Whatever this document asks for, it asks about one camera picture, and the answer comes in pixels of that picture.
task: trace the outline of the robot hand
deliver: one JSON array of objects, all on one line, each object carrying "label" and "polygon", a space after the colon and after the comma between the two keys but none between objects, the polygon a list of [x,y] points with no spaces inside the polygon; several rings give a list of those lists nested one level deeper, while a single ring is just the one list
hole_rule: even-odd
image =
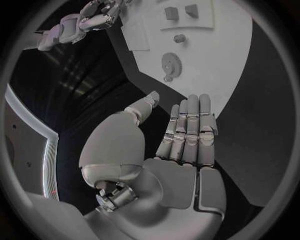
[{"label": "robot hand", "polygon": [[49,51],[57,44],[76,43],[87,32],[110,28],[130,0],[92,0],[79,14],[63,17],[60,23],[50,30],[34,33],[25,43],[24,49]]},{"label": "robot hand", "polygon": [[224,219],[225,186],[212,168],[216,120],[209,96],[199,99],[191,95],[173,106],[153,159],[143,160],[138,125],[157,106],[156,92],[109,116],[82,150],[83,178],[100,190],[97,214],[133,239],[209,240]]}]

